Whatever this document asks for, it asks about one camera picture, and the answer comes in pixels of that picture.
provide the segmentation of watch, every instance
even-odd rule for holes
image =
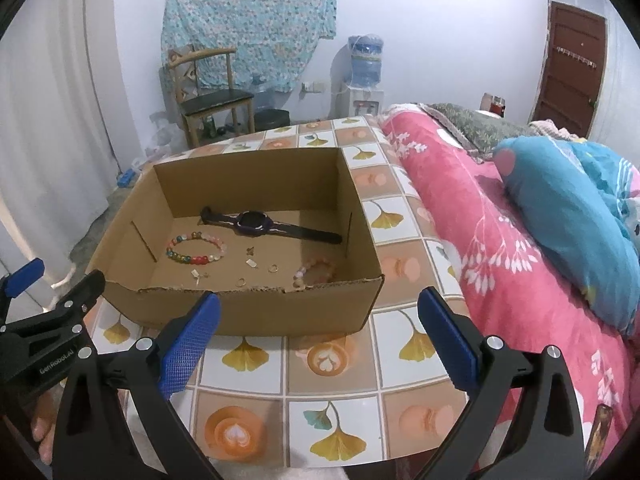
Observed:
[[[247,236],[269,234],[326,242],[328,244],[342,243],[342,236],[339,234],[276,222],[261,211],[245,211],[234,216],[215,213],[209,206],[206,206],[200,213],[200,219],[204,224],[232,227],[237,232]]]

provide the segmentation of floral blanket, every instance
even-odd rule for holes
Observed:
[[[554,344],[562,350],[585,444],[597,405],[614,410],[606,457],[633,415],[628,399],[632,357],[622,338],[594,317],[580,292],[541,254],[505,197],[493,163],[477,164],[415,105],[391,108],[381,124],[433,216],[475,324],[511,348],[540,352]],[[480,466],[495,459],[516,403],[512,393]]]
[[[233,58],[238,88],[261,84],[281,92],[295,88],[321,38],[336,34],[337,0],[166,0],[161,56],[193,44],[238,49]],[[198,63],[204,88],[227,85],[223,57]],[[170,78],[163,81],[171,88]]]

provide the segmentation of chair seat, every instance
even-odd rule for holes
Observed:
[[[245,92],[244,90],[230,90],[225,88],[183,101],[180,103],[180,110],[183,115],[189,116],[209,110],[210,108],[227,106],[253,97],[254,95],[252,93]]]

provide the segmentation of electrical outlet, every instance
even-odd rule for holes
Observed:
[[[327,82],[325,81],[305,81],[302,83],[302,91],[308,94],[321,94],[326,92]]]
[[[326,83],[324,81],[314,81],[313,88],[316,93],[324,93],[326,92]]]

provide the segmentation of watch face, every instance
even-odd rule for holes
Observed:
[[[269,221],[269,217],[259,211],[247,211],[238,218],[238,225],[247,229],[263,229]]]

